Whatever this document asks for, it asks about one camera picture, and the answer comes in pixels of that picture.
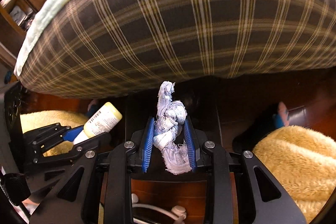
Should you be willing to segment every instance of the frayed cloth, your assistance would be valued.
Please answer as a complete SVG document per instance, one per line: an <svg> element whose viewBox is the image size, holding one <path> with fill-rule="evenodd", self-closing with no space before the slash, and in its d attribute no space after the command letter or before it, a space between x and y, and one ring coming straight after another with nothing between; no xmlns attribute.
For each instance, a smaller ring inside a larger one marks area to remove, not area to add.
<svg viewBox="0 0 336 224"><path fill-rule="evenodd" d="M176 145L176 137L182 131L187 112L181 101L172 101L174 84L165 81L159 90L157 102L157 121L154 127L153 144L162 152L167 171L174 175L191 170L188 149L185 144Z"/></svg>

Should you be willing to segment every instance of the faux fur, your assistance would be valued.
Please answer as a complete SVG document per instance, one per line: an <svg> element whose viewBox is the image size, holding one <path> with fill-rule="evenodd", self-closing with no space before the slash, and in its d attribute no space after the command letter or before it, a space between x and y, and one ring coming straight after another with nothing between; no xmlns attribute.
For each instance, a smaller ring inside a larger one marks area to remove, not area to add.
<svg viewBox="0 0 336 224"><path fill-rule="evenodd" d="M336 186L336 143L299 126L283 127L261 140L253 152L302 210L309 223Z"/></svg>

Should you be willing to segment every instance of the bolt head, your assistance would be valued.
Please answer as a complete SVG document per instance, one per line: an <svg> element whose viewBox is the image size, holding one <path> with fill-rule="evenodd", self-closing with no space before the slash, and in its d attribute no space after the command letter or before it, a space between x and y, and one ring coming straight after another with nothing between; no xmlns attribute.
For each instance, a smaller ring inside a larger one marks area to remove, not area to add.
<svg viewBox="0 0 336 224"><path fill-rule="evenodd" d="M94 151L90 150L85 153L85 156L90 159L90 158L93 158L95 154L96 153Z"/></svg>
<svg viewBox="0 0 336 224"><path fill-rule="evenodd" d="M206 148L214 148L214 147L215 147L215 143L212 142L212 141L206 141L206 142L204 143L204 146L205 146Z"/></svg>
<svg viewBox="0 0 336 224"><path fill-rule="evenodd" d="M132 148L134 146L134 143L132 141L127 141L124 143L125 148Z"/></svg>
<svg viewBox="0 0 336 224"><path fill-rule="evenodd" d="M244 155L245 158L248 158L248 159L253 157L253 153L251 151L248 151L248 150L244 151L243 155Z"/></svg>

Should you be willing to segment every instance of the blue gripper pad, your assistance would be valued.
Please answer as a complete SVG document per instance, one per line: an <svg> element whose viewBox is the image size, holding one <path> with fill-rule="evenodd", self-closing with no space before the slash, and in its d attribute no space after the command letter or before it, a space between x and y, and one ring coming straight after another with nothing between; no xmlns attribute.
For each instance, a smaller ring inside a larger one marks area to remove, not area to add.
<svg viewBox="0 0 336 224"><path fill-rule="evenodd" d="M79 126L68 130L67 133L63 136L63 140L73 142L78 134L82 132L83 128L84 126Z"/></svg>
<svg viewBox="0 0 336 224"><path fill-rule="evenodd" d="M189 119L186 119L184 123L184 141L188 149L189 165L192 171L194 172L197 169L197 164L196 164L196 150L193 141L192 130L193 128L189 124Z"/></svg>
<svg viewBox="0 0 336 224"><path fill-rule="evenodd" d="M142 171L147 172L149 163L151 161L152 147L153 147L153 137L154 137L154 118L149 121L145 132L143 133L145 137L145 143L142 148Z"/></svg>

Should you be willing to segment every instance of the plaid cushion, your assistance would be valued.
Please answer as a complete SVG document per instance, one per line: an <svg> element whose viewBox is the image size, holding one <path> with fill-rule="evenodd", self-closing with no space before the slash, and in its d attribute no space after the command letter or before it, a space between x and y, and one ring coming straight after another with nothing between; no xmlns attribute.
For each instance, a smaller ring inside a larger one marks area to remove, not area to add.
<svg viewBox="0 0 336 224"><path fill-rule="evenodd" d="M70 0L20 80L99 98L204 75L326 68L336 62L336 0Z"/></svg>

